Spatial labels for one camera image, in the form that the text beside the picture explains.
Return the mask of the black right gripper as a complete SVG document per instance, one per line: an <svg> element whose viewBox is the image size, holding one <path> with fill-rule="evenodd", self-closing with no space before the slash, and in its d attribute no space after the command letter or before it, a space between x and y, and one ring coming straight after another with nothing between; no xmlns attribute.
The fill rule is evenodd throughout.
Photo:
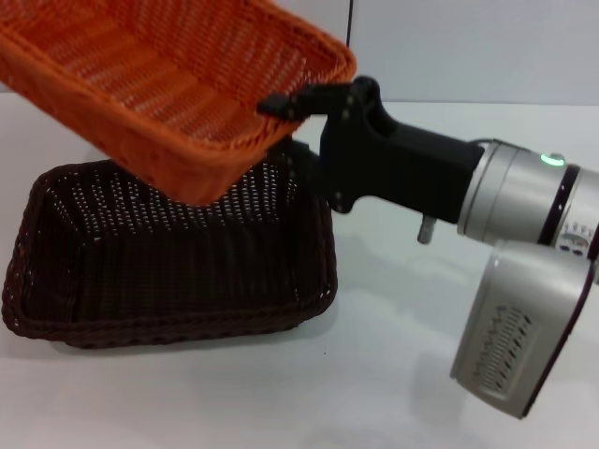
<svg viewBox="0 0 599 449"><path fill-rule="evenodd" d="M328 115L319 156L305 143L291 143L289 174L301 185L324 187L343 213L374 196L454 224L482 157L472 141L393 119L378 82L368 77L269 94L256 112L288 122Z"/></svg>

